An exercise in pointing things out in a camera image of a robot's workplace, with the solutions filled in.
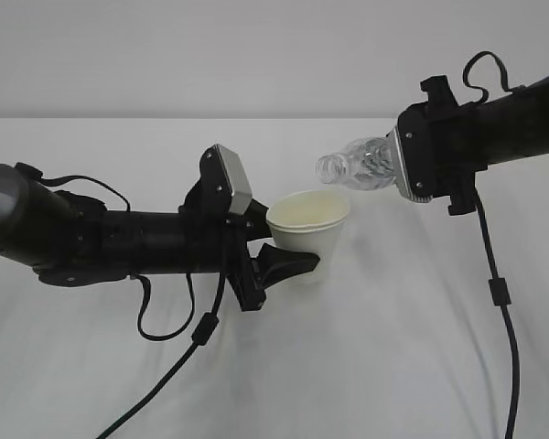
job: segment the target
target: clear plastic bottle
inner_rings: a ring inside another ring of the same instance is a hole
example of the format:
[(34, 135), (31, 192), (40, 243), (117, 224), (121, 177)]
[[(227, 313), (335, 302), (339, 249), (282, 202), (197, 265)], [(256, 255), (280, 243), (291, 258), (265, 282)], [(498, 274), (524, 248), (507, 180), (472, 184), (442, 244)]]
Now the clear plastic bottle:
[(357, 190), (374, 190), (394, 184), (389, 145), (383, 137), (350, 142), (339, 153), (324, 155), (316, 171), (322, 183)]

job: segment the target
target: bottle neck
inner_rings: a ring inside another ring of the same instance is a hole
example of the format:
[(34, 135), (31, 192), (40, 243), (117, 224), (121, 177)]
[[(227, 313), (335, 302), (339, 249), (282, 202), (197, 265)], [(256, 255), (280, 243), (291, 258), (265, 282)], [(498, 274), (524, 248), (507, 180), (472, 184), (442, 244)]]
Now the bottle neck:
[(350, 160), (345, 154), (324, 155), (317, 164), (319, 180), (329, 185), (338, 185), (350, 178)]

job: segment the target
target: white table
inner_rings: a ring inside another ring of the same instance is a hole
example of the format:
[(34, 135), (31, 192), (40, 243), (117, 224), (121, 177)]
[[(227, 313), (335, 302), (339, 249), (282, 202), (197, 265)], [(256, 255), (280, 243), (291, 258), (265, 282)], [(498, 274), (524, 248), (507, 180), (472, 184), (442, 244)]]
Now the white table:
[[(81, 173), (134, 209), (174, 211), (221, 142), (265, 204), (318, 187), (317, 158), (390, 120), (0, 120), (0, 162), (46, 177)], [(517, 438), (549, 438), (549, 156), (479, 176), (522, 354)], [(89, 183), (69, 190), (121, 205)], [(242, 314), (230, 288), (221, 324), (115, 437), (151, 439), (478, 439), (502, 437), (510, 352), (490, 299), (475, 215), (417, 206), (394, 188), (346, 191), (352, 215), (327, 284), (268, 290)], [(217, 276), (194, 279), (200, 313)], [(150, 332), (179, 326), (185, 279), (157, 276)], [(0, 259), (0, 439), (93, 438), (140, 399), (188, 336), (140, 338), (138, 283), (50, 287)]]

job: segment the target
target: paper cup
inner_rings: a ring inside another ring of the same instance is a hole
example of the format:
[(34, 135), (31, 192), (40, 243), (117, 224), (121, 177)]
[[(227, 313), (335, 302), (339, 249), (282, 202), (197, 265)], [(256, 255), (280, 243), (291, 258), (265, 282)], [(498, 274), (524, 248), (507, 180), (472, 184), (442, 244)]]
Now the paper cup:
[(339, 233), (349, 213), (350, 203), (332, 190), (299, 192), (268, 209), (266, 222), (278, 248), (319, 256), (313, 272), (292, 279), (311, 284), (328, 277)]

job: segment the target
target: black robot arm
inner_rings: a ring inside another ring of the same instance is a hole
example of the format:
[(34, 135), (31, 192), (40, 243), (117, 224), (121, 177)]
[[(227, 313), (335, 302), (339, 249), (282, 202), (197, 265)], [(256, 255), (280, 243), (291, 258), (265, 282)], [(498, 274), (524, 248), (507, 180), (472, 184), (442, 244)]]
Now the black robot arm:
[[(502, 88), (510, 93), (492, 102), (487, 102), (485, 89), (468, 81), (471, 67), (487, 55), (496, 60)], [(388, 136), (401, 195), (417, 202), (450, 196), (450, 215), (476, 209), (476, 172), (549, 154), (549, 77), (529, 87), (510, 88), (502, 61), (485, 51), (466, 66), (464, 82), (482, 90), (482, 99), (459, 105), (446, 76), (421, 82), (427, 101), (401, 113)]]
[(319, 258), (248, 241), (269, 238), (267, 208), (253, 199), (240, 158), (222, 145), (202, 156), (200, 178), (177, 213), (108, 210), (98, 199), (46, 186), (32, 166), (0, 165), (0, 255), (57, 286), (112, 282), (135, 274), (213, 273), (227, 247), (227, 277), (242, 311), (258, 310), (264, 290), (312, 271)]

